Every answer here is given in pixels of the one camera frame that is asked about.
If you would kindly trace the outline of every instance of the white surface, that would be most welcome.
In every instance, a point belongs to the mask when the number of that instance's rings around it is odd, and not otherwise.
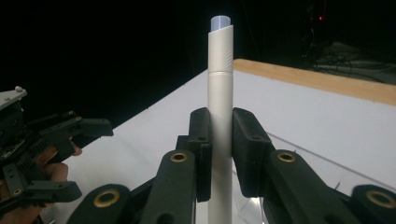
[[[254,113],[265,131],[291,143],[275,139],[277,149],[304,148],[396,189],[396,106],[238,71],[233,77],[233,106]],[[69,180],[77,181],[83,196],[57,203],[56,222],[65,223],[93,189],[108,183],[134,189],[154,177],[177,137],[188,134],[190,112],[206,106],[206,84],[204,71],[116,128],[113,137],[98,139],[83,148],[81,156],[65,161]],[[335,182],[346,178],[334,175],[333,169],[321,170]],[[197,204],[197,223],[207,222],[206,209],[206,203]],[[234,206],[233,223],[245,223],[237,216]]]

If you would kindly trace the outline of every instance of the brass ring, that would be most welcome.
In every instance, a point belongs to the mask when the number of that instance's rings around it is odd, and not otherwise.
[[[367,198],[376,205],[386,207],[386,208],[396,208],[396,201],[394,198],[390,197],[387,193],[378,191],[378,190],[369,190],[366,192]],[[377,198],[377,196],[383,197],[387,201],[381,201]]]
[[[106,201],[101,200],[101,197],[106,194],[111,194],[113,197]],[[119,199],[119,197],[120,197],[120,193],[118,190],[106,189],[101,193],[99,193],[98,195],[96,195],[95,199],[93,200],[93,204],[99,208],[109,207],[111,204],[115,203]]]
[[[285,162],[294,162],[296,161],[296,158],[294,155],[287,153],[287,152],[280,152],[277,154],[277,158],[280,161],[285,161]]]
[[[171,161],[183,162],[183,161],[186,161],[187,158],[188,158],[188,156],[185,152],[177,152],[177,153],[172,154]]]

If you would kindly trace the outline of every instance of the translucent cap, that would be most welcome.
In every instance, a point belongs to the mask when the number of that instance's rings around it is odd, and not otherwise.
[[[210,31],[216,31],[231,25],[231,19],[227,16],[217,16],[210,20]]]

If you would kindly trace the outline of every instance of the wooden edge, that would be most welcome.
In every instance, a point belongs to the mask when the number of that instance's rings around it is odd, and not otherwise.
[[[233,69],[323,91],[331,91],[373,102],[396,105],[395,85],[350,77],[339,77],[245,59],[235,59],[233,61]]]

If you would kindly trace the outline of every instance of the white cylinder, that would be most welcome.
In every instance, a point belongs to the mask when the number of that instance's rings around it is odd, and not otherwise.
[[[208,35],[207,102],[213,134],[209,224],[232,223],[233,26],[230,19],[212,19]]]

